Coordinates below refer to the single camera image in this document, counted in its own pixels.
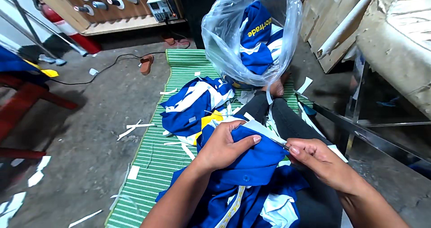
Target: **wooden board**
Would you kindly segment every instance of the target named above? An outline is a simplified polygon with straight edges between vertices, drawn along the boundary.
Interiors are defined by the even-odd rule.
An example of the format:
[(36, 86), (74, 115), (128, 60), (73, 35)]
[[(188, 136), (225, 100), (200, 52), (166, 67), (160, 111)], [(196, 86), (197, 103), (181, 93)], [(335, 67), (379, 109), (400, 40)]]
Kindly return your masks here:
[[(185, 20), (175, 20), (170, 21), (169, 23), (178, 23), (178, 22), (185, 22)], [(148, 27), (157, 27), (165, 25), (164, 22), (157, 22), (157, 20), (153, 16), (140, 16), (137, 18), (130, 18), (130, 19), (122, 19), (120, 21), (116, 21), (113, 23), (94, 23), (91, 25), (87, 30), (83, 31), (81, 34), (88, 36), (88, 35), (97, 35), (97, 34), (104, 34), (104, 33), (111, 33), (111, 32), (120, 32), (120, 31), (127, 31), (127, 30), (134, 30), (134, 29), (142, 29), (142, 28), (148, 28)]]
[[(100, 1), (107, 5), (108, 10), (101, 10), (94, 8), (91, 4), (92, 1)], [(150, 15), (151, 11), (147, 6), (147, 0), (139, 0), (139, 4), (135, 5), (131, 2), (128, 2), (127, 0), (122, 0), (125, 8), (123, 10), (118, 9), (115, 5), (110, 5), (106, 0), (69, 0), (70, 4), (73, 6), (83, 6), (85, 4), (91, 6), (94, 10), (94, 16), (90, 16), (87, 13), (81, 12), (83, 17), (87, 19), (90, 23), (96, 23), (96, 22), (108, 22), (108, 21), (115, 21), (125, 18), (132, 18), (137, 16), (146, 16)]]
[(78, 32), (82, 32), (90, 26), (87, 19), (79, 12), (73, 9), (68, 0), (43, 0), (55, 12), (67, 21)]
[[(311, 51), (314, 54), (317, 55), (319, 48), (358, 1), (359, 0), (305, 0), (301, 36), (304, 41), (310, 43)], [(328, 73), (334, 67), (354, 43), (356, 35), (352, 33), (357, 29), (362, 15), (363, 14), (358, 17), (357, 23), (354, 23), (347, 32), (345, 32), (337, 49), (330, 55), (319, 60), (325, 73)]]

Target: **concrete floor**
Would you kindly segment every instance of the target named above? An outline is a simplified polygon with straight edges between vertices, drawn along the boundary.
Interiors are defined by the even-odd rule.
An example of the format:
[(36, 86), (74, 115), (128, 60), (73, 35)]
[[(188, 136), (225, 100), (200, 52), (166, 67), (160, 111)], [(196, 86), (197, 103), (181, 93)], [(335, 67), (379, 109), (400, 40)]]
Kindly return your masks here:
[[(69, 52), (57, 80), (86, 82), (90, 68), (102, 70), (120, 54), (143, 55), (163, 51), (164, 43), (154, 43), (123, 49), (108, 50), (96, 57), (82, 58)], [(4, 147), (42, 150), (52, 156), (43, 170), (45, 176), (34, 187), (27, 179), (34, 173), (33, 162), (13, 168), (10, 159), (1, 159), (2, 183), (9, 184), (0, 202), (11, 195), (26, 191), (24, 204), (11, 220), (11, 228), (67, 227), (80, 218), (103, 209), (101, 214), (76, 227), (103, 227), (116, 194), (124, 179), (127, 164), (132, 161), (144, 133), (137, 128), (129, 137), (116, 141), (127, 124), (139, 119), (151, 119), (159, 92), (164, 89), (170, 70), (164, 54), (155, 55), (151, 74), (142, 76), (138, 60), (121, 60), (87, 85), (66, 86), (55, 82), (51, 91), (80, 105), (75, 111), (61, 109), (40, 100), (24, 117)], [(305, 95), (340, 113), (349, 96), (351, 72), (325, 75), (306, 43), (299, 43), (292, 61), (295, 87), (309, 76), (314, 80)], [(323, 117), (317, 120), (323, 133), (336, 142), (338, 129)], [(350, 165), (369, 181), (402, 217), (415, 228), (429, 227), (431, 217), (431, 181), (396, 162), (378, 150), (355, 142)]]

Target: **scissors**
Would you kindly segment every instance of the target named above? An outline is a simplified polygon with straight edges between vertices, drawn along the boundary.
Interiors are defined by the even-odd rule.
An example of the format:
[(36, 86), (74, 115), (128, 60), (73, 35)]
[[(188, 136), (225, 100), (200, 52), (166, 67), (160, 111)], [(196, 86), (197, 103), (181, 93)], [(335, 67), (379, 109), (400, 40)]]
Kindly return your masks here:
[(275, 140), (275, 139), (273, 139), (273, 138), (271, 138), (271, 137), (269, 137), (272, 141), (274, 141), (275, 143), (277, 143), (278, 145), (280, 145), (281, 147), (283, 147), (284, 149), (286, 149), (286, 150), (289, 150), (290, 149), (290, 147), (288, 147), (288, 146), (286, 146), (285, 144), (283, 144), (283, 143), (280, 143), (280, 142), (278, 142), (277, 140)]

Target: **wall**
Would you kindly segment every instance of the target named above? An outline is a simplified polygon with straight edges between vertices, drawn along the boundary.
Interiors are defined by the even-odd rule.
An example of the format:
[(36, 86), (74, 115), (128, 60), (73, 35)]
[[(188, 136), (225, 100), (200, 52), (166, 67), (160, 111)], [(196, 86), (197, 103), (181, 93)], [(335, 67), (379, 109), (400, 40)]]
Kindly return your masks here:
[[(18, 0), (18, 2), (22, 8), (27, 10), (29, 13), (31, 13), (41, 21), (43, 21), (46, 25), (50, 26), (56, 32), (59, 32), (59, 30), (55, 27), (55, 25), (53, 25), (50, 21), (44, 18), (40, 13), (40, 11), (36, 10), (32, 0)], [(11, 18), (13, 18), (16, 22), (18, 22), (21, 26), (23, 26), (25, 29), (28, 30), (27, 25), (25, 25), (24, 20), (22, 19), (21, 15), (19, 14), (15, 6), (11, 6), (9, 2), (5, 0), (0, 0), (0, 10), (3, 10), (3, 12), (6, 12)], [(44, 42), (47, 38), (49, 38), (52, 35), (52, 33), (47, 31), (45, 27), (39, 26), (39, 24), (34, 22), (31, 18), (29, 18), (29, 20), (42, 42)], [(3, 18), (0, 18), (0, 35), (3, 36), (3, 37), (0, 37), (0, 44), (2, 45), (4, 45), (5, 42), (10, 43), (10, 41), (14, 42), (14, 46), (20, 45), (21, 47), (34, 44), (30, 39), (25, 37), (22, 33), (16, 30)]]

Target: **fire extinguisher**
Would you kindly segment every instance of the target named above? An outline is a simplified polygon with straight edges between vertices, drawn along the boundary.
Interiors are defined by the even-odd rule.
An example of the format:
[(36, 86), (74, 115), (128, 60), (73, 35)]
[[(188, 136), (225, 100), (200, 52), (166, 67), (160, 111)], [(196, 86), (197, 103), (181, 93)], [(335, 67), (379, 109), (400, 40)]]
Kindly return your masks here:
[(42, 0), (33, 0), (33, 4), (37, 10), (39, 10), (42, 15), (48, 19), (50, 22), (55, 24), (57, 28), (73, 39), (77, 44), (84, 48), (89, 54), (96, 54), (102, 47), (100, 44), (91, 40), (88, 37), (82, 36), (76, 31), (70, 24), (68, 24), (60, 15), (58, 15), (54, 10), (52, 10), (49, 5), (46, 5)]

